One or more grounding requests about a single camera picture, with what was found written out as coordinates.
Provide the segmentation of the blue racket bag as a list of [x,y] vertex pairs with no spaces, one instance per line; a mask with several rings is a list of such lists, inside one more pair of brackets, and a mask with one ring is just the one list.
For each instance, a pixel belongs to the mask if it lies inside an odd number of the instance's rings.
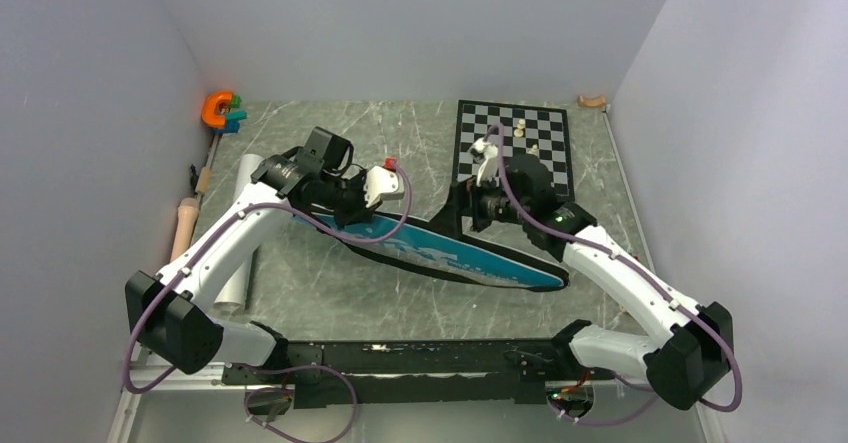
[[553,292],[570,282],[568,271],[555,262],[468,234],[443,235],[413,216],[385,241],[345,246],[375,263],[456,283]]

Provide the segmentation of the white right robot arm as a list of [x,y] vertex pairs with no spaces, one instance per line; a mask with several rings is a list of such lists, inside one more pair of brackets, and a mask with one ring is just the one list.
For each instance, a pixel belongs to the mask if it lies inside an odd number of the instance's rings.
[[729,310],[698,303],[624,251],[588,211],[556,194],[553,175],[538,158],[484,158],[476,175],[452,184],[446,206],[453,218],[471,218],[475,231],[494,222],[521,226],[535,247],[597,284],[645,333],[576,321],[551,351],[557,374],[574,378],[601,368],[635,377],[683,410],[697,403],[721,412],[740,406],[743,380]]

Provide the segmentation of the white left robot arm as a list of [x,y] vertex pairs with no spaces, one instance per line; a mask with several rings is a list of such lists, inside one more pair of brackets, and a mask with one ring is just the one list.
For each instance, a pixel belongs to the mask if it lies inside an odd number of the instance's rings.
[[259,323],[228,323],[209,315],[219,293],[258,247],[297,217],[350,244],[383,236],[354,236],[343,228],[371,222],[385,201],[409,201],[411,192],[392,164],[347,177],[352,143],[323,128],[307,142],[259,163],[226,212],[173,261],[149,275],[136,272],[124,287],[131,342],[196,373],[211,362],[247,363],[264,383],[287,369],[286,339]]

